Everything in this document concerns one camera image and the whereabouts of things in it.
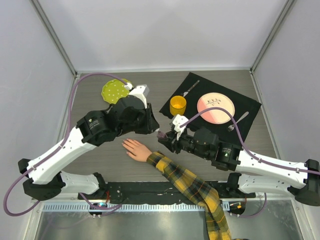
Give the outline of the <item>yellow plaid sleeve forearm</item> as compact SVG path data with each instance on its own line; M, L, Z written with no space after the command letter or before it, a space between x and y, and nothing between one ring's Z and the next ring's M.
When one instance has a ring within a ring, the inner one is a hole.
M204 208L205 222L210 240L231 240L231 232L218 192L182 165L159 152L153 152L147 162L154 166L193 204Z

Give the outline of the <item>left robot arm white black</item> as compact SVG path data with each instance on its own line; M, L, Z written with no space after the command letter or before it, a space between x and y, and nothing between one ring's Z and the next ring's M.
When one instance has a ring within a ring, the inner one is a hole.
M20 173L27 175L24 193L38 201L59 194L77 194L78 199L100 200L108 186L98 172L71 174L63 169L83 154L130 132L148 135L160 127L152 105L128 95L107 109L88 112L69 134L43 155L18 162Z

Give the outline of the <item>purple nail polish bottle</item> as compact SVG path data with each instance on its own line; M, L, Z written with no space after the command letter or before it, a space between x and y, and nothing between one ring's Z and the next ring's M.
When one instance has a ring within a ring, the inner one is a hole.
M157 132L157 138L158 139L166 139L167 138L167 134L165 132L162 132L162 131L158 131Z

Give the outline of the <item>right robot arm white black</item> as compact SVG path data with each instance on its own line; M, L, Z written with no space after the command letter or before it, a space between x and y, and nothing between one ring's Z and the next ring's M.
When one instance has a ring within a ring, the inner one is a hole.
M211 161L222 171L231 171L226 193L233 198L256 192L293 195L305 205L320 205L320 164L284 161L248 151L240 146L219 140L218 135L206 128L193 135L186 130L157 134L158 142L172 153L188 152Z

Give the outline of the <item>mannequin hand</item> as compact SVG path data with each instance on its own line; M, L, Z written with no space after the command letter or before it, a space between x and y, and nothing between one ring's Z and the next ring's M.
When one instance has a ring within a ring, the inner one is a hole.
M146 162L152 152L140 142L134 139L125 139L122 146L126 149L126 154L137 162Z

